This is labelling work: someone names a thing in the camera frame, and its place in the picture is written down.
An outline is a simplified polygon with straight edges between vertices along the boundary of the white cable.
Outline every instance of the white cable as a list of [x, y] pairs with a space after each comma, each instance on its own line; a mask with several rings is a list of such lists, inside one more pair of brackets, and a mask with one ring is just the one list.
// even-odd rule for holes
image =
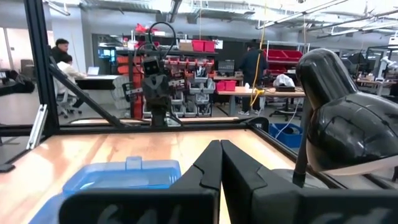
[[294, 116], [295, 116], [296, 113], [297, 113], [297, 109], [299, 108], [299, 104], [300, 104], [300, 102], [297, 102], [296, 108], [294, 109], [294, 113], [293, 113], [293, 115], [292, 115], [292, 118], [291, 118], [291, 119], [289, 120], [289, 122], [287, 122], [287, 124], [278, 132], [278, 134], [276, 134], [275, 139], [277, 139], [278, 136], [282, 133], [282, 131], [283, 131], [285, 128], [287, 128], [287, 127], [291, 124], [291, 122], [293, 121]]

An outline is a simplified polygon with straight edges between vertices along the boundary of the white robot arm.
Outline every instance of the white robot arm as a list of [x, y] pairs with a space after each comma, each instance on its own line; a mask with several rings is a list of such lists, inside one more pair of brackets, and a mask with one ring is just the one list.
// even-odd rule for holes
[[398, 64], [397, 64], [397, 62], [393, 62], [392, 60], [389, 60], [388, 57], [383, 57], [380, 61], [387, 64], [387, 68], [389, 69], [389, 73], [398, 74]]

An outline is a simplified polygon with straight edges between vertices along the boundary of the blue bin lid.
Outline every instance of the blue bin lid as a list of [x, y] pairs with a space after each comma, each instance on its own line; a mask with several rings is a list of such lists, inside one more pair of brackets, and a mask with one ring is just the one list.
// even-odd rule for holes
[[83, 189], [127, 188], [167, 189], [181, 177], [174, 160], [142, 161], [128, 157], [125, 162], [104, 162], [82, 167], [63, 186], [68, 196]]
[[58, 224], [58, 212], [66, 197], [58, 194], [50, 198], [36, 213], [29, 224]]

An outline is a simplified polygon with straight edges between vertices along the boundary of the black jacket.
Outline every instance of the black jacket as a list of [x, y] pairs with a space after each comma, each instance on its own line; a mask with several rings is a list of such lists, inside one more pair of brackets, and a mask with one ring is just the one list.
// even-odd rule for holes
[[51, 49], [51, 54], [52, 57], [54, 58], [56, 63], [61, 62], [61, 59], [64, 55], [68, 55], [68, 53], [62, 51], [61, 49], [59, 49], [58, 47], [53, 47]]
[[262, 77], [263, 71], [268, 68], [264, 52], [261, 51], [260, 53], [258, 49], [251, 49], [243, 56], [241, 66], [239, 66], [239, 69], [243, 72], [243, 82], [249, 82], [249, 84], [251, 84], [254, 81], [254, 77], [256, 76], [257, 58], [259, 54], [260, 62], [257, 80]]

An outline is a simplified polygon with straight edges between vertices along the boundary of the blue crate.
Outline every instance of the blue crate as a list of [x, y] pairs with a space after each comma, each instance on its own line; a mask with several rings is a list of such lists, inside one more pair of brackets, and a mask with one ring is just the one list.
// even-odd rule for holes
[[[286, 124], [270, 124], [269, 125], [269, 134], [272, 137], [276, 137], [279, 131], [284, 128]], [[301, 137], [303, 135], [303, 129], [297, 125], [289, 124], [287, 128], [293, 128], [299, 131], [299, 134], [286, 134], [283, 131], [278, 135], [277, 140], [283, 143], [285, 146], [289, 148], [298, 148], [300, 147]]]
[[62, 202], [84, 189], [167, 189], [181, 177], [178, 161], [142, 161], [128, 157], [125, 162], [105, 162], [82, 167], [50, 198], [30, 224], [57, 224]]

